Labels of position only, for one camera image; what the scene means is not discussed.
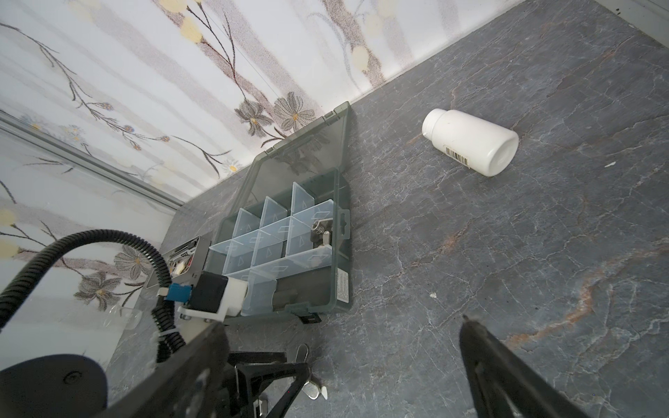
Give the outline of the silver wing nut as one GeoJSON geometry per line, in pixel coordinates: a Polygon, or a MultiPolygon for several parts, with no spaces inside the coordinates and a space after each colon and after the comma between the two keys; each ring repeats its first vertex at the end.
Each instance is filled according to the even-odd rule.
{"type": "Polygon", "coordinates": [[[332,240],[333,219],[317,219],[310,231],[313,248],[329,246],[332,240]]]}
{"type": "MultiPolygon", "coordinates": [[[[294,360],[296,363],[307,363],[308,357],[309,346],[306,343],[303,343],[297,348],[294,360]]],[[[319,398],[322,398],[325,401],[329,400],[328,388],[313,374],[304,383],[301,392],[312,401],[319,398]]]]}

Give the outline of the white plastic bottle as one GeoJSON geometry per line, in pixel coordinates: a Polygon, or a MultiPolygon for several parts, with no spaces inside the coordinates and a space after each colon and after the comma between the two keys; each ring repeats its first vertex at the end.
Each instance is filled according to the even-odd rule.
{"type": "Polygon", "coordinates": [[[457,110],[430,111],[422,134],[438,151],[486,177],[503,172],[519,146],[512,130],[457,110]]]}

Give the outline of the clear plastic cup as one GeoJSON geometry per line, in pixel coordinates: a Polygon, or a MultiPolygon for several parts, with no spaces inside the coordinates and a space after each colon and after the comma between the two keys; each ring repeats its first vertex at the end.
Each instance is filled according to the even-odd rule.
{"type": "Polygon", "coordinates": [[[97,335],[104,344],[116,346],[126,331],[137,328],[143,313],[136,308],[115,305],[104,312],[97,335]]]}

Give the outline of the green compartment organizer box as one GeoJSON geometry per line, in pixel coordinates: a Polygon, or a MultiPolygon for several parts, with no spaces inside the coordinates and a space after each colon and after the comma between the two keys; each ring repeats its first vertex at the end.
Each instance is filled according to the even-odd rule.
{"type": "Polygon", "coordinates": [[[310,324],[352,308],[351,191],[343,176],[350,114],[344,102],[252,163],[207,256],[207,271],[248,283],[240,315],[226,325],[310,324]],[[327,218],[330,245],[313,248],[311,227],[327,218]]]}

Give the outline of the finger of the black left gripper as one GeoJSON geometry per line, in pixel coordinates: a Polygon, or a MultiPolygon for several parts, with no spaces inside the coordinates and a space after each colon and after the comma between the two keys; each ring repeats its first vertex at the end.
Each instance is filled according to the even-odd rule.
{"type": "Polygon", "coordinates": [[[268,417],[284,417],[311,377],[306,362],[289,362],[282,352],[233,352],[224,367],[219,395],[220,417],[256,417],[256,402],[275,381],[292,381],[268,417]]]}

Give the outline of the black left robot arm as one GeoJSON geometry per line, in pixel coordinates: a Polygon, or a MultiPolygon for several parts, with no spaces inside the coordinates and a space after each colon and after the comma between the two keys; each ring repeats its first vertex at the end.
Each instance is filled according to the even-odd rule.
{"type": "Polygon", "coordinates": [[[306,362],[284,353],[233,352],[217,387],[203,370],[180,388],[182,376],[157,390],[137,388],[108,401],[106,374],[81,355],[48,355],[1,373],[3,417],[283,417],[311,378],[306,362]]]}

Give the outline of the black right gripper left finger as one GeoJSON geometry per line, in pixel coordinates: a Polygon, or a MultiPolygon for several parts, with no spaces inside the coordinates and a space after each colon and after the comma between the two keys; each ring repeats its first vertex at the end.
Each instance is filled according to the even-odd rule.
{"type": "Polygon", "coordinates": [[[211,324],[99,417],[209,417],[224,380],[226,327],[211,324]]]}

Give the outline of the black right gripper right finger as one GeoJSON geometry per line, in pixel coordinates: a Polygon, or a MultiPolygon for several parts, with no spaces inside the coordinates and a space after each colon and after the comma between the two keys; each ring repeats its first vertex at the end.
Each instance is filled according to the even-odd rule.
{"type": "Polygon", "coordinates": [[[480,322],[465,316],[459,346],[479,417],[584,417],[480,322]]]}

